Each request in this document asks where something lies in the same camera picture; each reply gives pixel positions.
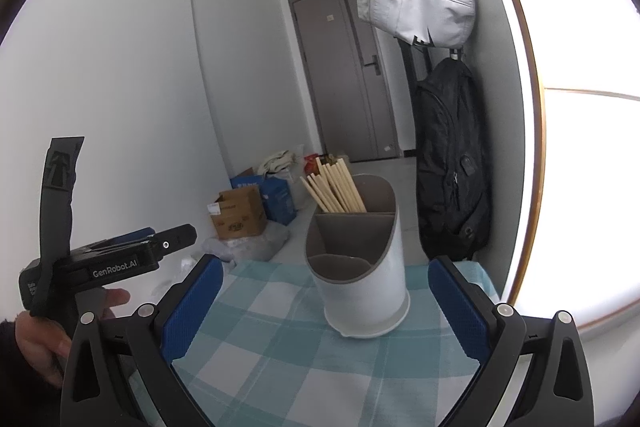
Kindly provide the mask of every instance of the black backpack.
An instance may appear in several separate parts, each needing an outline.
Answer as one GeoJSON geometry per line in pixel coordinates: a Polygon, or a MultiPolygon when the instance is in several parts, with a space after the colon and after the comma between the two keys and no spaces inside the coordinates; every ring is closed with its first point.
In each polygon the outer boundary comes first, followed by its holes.
{"type": "Polygon", "coordinates": [[[484,105],[469,68],[445,58],[417,83],[414,107],[422,249],[468,259],[486,245],[492,213],[484,105]]]}

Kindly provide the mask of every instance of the gray door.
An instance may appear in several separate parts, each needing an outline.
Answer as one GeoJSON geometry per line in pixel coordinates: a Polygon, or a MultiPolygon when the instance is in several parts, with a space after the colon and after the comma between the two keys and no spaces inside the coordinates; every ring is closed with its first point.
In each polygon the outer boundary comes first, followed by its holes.
{"type": "Polygon", "coordinates": [[[397,157],[373,29],[358,19],[356,0],[298,0],[293,9],[325,152],[397,157]]]}

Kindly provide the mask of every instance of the bag zipper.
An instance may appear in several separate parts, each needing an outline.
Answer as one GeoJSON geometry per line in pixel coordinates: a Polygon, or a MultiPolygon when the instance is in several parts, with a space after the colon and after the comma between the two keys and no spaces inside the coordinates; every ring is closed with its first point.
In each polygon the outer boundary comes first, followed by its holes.
{"type": "Polygon", "coordinates": [[[456,133],[456,124],[453,120],[453,117],[451,116],[451,111],[449,110],[449,108],[445,105],[445,103],[440,99],[440,97],[435,94],[434,92],[432,92],[430,89],[428,89],[427,87],[424,86],[420,86],[421,89],[423,89],[431,98],[433,98],[433,100],[435,100],[438,105],[440,105],[440,107],[443,109],[444,113],[447,115],[447,118],[449,118],[449,122],[451,125],[451,129],[453,130],[453,140],[450,140],[449,143],[447,143],[447,169],[449,169],[450,166],[454,166],[453,167],[453,188],[452,188],[452,194],[455,195],[456,198],[456,204],[458,206],[458,210],[460,210],[460,198],[459,198],[459,194],[458,194],[458,172],[456,171],[455,165],[456,165],[456,159],[452,158],[452,153],[451,153],[451,142],[453,142],[453,144],[455,145],[454,148],[454,153],[456,150],[458,150],[458,141],[456,139],[456,137],[458,136],[458,134],[456,133]]]}

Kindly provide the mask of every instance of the blue and white tablecloth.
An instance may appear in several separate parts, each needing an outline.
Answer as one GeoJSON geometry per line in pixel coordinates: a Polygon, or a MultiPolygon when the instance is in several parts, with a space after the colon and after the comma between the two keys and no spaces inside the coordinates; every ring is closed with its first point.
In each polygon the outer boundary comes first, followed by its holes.
{"type": "MultiPolygon", "coordinates": [[[[495,300],[478,263],[457,266],[495,300]]],[[[406,281],[411,308],[396,330],[345,339],[324,320],[306,266],[243,263],[174,367],[216,427],[437,425],[478,363],[433,298],[427,266],[408,266],[406,281]]],[[[162,425],[148,396],[140,406],[162,425]]]]}

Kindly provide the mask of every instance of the floor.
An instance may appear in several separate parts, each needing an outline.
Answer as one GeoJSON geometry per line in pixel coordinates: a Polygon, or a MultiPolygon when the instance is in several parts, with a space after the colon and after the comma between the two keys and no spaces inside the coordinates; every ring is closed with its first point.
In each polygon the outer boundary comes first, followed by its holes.
{"type": "MultiPolygon", "coordinates": [[[[355,163],[351,165],[351,172],[353,174],[375,174],[391,183],[400,210],[404,263],[427,263],[427,256],[422,251],[418,239],[418,216],[415,210],[415,158],[355,163]]],[[[273,258],[274,263],[305,263],[306,230],[315,209],[315,204],[307,205],[290,223],[291,237],[273,258]]]]}

